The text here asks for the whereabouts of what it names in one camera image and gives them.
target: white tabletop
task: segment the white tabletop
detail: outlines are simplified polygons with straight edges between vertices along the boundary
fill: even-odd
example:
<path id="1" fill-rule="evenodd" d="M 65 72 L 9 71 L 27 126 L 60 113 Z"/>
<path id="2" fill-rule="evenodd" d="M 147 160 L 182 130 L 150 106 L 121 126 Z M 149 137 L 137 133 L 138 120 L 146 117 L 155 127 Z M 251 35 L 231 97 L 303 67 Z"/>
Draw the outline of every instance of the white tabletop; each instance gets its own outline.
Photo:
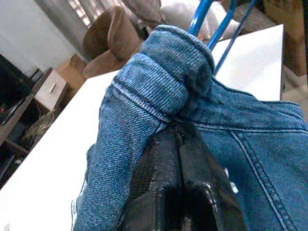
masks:
<path id="1" fill-rule="evenodd" d="M 259 99 L 278 100 L 282 26 L 238 38 L 217 79 Z M 214 50 L 214 58 L 226 42 Z M 86 152 L 95 142 L 98 111 L 111 72 L 90 78 L 0 190 L 0 231 L 67 231 L 71 201 L 81 189 Z"/>

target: blue metal rod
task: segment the blue metal rod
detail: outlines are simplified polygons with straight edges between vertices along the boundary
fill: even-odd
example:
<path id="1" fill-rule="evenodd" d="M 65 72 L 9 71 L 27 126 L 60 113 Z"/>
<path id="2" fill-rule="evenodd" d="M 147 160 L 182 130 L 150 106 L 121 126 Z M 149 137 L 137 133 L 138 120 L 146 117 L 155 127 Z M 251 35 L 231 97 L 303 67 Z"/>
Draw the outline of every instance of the blue metal rod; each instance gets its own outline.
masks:
<path id="1" fill-rule="evenodd" d="M 211 51 L 216 46 L 216 44 L 219 41 L 220 37 L 222 36 L 223 32 L 226 30 L 227 26 L 229 25 L 229 23 L 230 23 L 230 21 L 233 17 L 234 11 L 235 11 L 235 7 L 236 7 L 236 0 L 231 0 L 230 4 L 229 4 L 229 9 L 228 9 L 227 15 L 225 16 L 225 18 L 223 19 L 223 21 L 219 25 L 217 31 L 215 32 L 215 34 L 213 35 L 213 37 L 211 38 L 211 40 L 207 44 L 207 46 L 209 47 L 209 49 Z"/>
<path id="2" fill-rule="evenodd" d="M 204 18 L 208 9 L 210 8 L 213 0 L 201 0 L 196 13 L 194 14 L 193 20 L 189 27 L 189 33 L 195 36 L 198 36 Z"/>
<path id="3" fill-rule="evenodd" d="M 229 54 L 229 51 L 234 43 L 234 41 L 236 40 L 236 38 L 238 37 L 238 35 L 240 34 L 243 26 L 244 26 L 244 22 L 246 21 L 247 17 L 249 16 L 249 14 L 251 13 L 252 8 L 254 7 L 255 3 L 257 2 L 257 0 L 252 0 L 250 2 L 250 5 L 248 7 L 248 10 L 246 11 L 245 15 L 242 17 L 241 22 L 239 24 L 239 26 L 237 27 L 234 35 L 231 38 L 231 41 L 229 42 L 227 48 L 225 49 L 224 53 L 222 54 L 218 64 L 216 65 L 216 68 L 214 70 L 214 76 L 217 74 L 217 72 L 219 71 L 219 69 L 221 68 L 223 62 L 225 61 L 227 55 Z"/>

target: brown chair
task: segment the brown chair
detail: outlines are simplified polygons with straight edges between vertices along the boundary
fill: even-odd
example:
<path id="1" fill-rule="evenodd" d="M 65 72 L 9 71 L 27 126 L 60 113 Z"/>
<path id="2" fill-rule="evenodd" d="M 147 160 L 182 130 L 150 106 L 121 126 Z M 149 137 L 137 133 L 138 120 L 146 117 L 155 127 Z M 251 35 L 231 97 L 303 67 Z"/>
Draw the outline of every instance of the brown chair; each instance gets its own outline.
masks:
<path id="1" fill-rule="evenodd" d="M 120 69 L 139 50 L 141 43 L 124 8 L 109 8 L 95 20 L 83 39 L 85 54 L 91 59 L 84 77 Z"/>

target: folded denim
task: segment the folded denim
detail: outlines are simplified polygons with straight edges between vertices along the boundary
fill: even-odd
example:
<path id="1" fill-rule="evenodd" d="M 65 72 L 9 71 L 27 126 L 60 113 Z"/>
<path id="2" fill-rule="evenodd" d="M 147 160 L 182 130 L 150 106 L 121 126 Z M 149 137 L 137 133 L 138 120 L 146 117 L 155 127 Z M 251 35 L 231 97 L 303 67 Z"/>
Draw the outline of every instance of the folded denim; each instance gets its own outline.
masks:
<path id="1" fill-rule="evenodd" d="M 260 102 L 212 78 L 210 50 L 159 26 L 108 88 L 73 230 L 116 230 L 150 136 L 191 121 L 237 189 L 249 230 L 308 230 L 308 125 L 294 103 Z"/>

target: blue denim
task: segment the blue denim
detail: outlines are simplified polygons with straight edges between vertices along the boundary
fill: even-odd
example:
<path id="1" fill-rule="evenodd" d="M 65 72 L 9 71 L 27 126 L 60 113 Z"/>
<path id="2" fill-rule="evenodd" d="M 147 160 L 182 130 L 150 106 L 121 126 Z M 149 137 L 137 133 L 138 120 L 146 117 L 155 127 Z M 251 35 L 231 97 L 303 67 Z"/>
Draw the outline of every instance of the blue denim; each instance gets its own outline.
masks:
<path id="1" fill-rule="evenodd" d="M 249 230 L 308 230 L 308 126 L 294 103 L 260 102 L 213 79 L 210 50 L 159 26 L 120 70 L 100 107 L 75 231 L 112 231 L 149 137 L 192 121 L 234 182 Z"/>

